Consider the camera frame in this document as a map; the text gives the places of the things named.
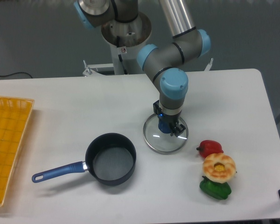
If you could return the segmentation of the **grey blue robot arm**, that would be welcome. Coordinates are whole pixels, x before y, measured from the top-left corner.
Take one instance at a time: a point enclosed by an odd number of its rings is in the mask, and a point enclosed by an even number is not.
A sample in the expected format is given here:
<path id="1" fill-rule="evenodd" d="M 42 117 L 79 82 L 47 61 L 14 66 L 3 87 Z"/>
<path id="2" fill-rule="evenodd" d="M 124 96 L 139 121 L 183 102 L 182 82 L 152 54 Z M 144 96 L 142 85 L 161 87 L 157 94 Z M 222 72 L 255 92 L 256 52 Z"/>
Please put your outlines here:
<path id="1" fill-rule="evenodd" d="M 179 117 L 188 78 L 179 67 L 201 57 L 211 47 L 210 37 L 196 28 L 186 2 L 160 1 L 173 38 L 162 49 L 147 43 L 151 22 L 139 11 L 136 0 L 77 0 L 74 6 L 86 28 L 101 28 L 116 75 L 144 72 L 156 87 L 160 97 L 154 103 L 154 113 L 159 130 L 173 136 L 182 134 L 186 127 Z"/>

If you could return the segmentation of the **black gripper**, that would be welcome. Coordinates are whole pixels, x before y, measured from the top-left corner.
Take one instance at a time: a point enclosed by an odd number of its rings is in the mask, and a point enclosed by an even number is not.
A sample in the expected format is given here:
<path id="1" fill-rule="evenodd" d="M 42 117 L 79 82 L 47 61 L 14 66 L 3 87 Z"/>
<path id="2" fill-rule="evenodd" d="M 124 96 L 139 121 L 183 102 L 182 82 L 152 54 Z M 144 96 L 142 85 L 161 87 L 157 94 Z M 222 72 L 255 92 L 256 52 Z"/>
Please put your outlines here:
<path id="1" fill-rule="evenodd" d="M 170 128 L 170 135 L 178 137 L 186 127 L 178 122 L 182 108 L 168 109 L 159 100 L 153 103 L 153 110 L 158 118 L 158 128 Z"/>

